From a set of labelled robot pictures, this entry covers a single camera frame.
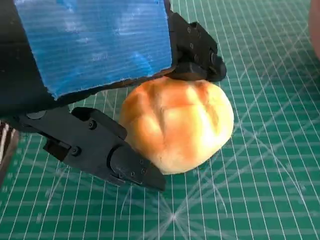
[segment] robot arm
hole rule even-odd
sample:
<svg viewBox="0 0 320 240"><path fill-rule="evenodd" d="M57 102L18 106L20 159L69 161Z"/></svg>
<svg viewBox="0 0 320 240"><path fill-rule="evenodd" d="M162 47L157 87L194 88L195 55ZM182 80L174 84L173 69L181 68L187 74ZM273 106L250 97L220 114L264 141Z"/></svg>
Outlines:
<svg viewBox="0 0 320 240"><path fill-rule="evenodd" d="M188 23L165 1L172 66L151 77L125 79L66 94L54 99L44 86L12 0L4 0L0 24L10 24L10 35L0 31L0 118L21 132L38 133L47 141L44 150L59 161L111 184L125 182L164 191L161 172L125 141L127 132L97 109L68 105L105 89L123 88L168 76L195 81L221 81L226 67L215 40L197 22Z"/></svg>

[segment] black mechanical bracket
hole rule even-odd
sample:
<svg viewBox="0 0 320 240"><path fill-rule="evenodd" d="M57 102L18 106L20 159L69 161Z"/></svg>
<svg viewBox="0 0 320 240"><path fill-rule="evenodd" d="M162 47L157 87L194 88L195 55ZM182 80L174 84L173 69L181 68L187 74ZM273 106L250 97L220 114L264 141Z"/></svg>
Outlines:
<svg viewBox="0 0 320 240"><path fill-rule="evenodd" d="M223 59L218 56L218 44L198 23L188 23L176 12L170 10L170 2L165 1L168 14L171 49L175 69L167 76L186 81L207 80L219 82L227 75Z"/></svg>
<svg viewBox="0 0 320 240"><path fill-rule="evenodd" d="M31 113L10 120L23 132L46 137L44 150L66 165L92 174L113 185L126 181L164 191L165 177L148 159L134 151L127 131L101 111L68 107Z"/></svg>

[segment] blue fabric patch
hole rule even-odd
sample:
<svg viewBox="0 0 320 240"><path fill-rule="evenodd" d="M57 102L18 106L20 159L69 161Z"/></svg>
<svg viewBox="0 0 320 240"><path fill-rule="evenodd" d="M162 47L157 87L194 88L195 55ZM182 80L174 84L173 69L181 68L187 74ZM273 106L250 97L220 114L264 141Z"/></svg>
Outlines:
<svg viewBox="0 0 320 240"><path fill-rule="evenodd" d="M62 95L172 65L164 0L14 0L43 84Z"/></svg>

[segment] grid lines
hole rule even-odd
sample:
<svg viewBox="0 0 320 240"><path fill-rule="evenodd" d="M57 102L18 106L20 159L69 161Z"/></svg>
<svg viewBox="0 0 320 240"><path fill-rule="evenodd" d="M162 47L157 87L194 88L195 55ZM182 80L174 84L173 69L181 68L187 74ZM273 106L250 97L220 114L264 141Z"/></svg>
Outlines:
<svg viewBox="0 0 320 240"><path fill-rule="evenodd" d="M0 240L319 240L320 62L309 1L171 0L218 42L232 138L166 191L117 188L66 167L21 138L0 188ZM132 87L72 107L118 120Z"/></svg>

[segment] golden crust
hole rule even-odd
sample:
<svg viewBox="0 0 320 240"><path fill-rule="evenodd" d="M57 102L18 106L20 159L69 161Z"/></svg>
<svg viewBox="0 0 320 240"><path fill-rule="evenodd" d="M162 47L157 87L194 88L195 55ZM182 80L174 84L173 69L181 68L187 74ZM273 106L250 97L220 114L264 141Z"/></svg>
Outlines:
<svg viewBox="0 0 320 240"><path fill-rule="evenodd" d="M178 174L201 165L228 141L234 113L218 86L162 77L127 96L119 123L132 148L162 173Z"/></svg>

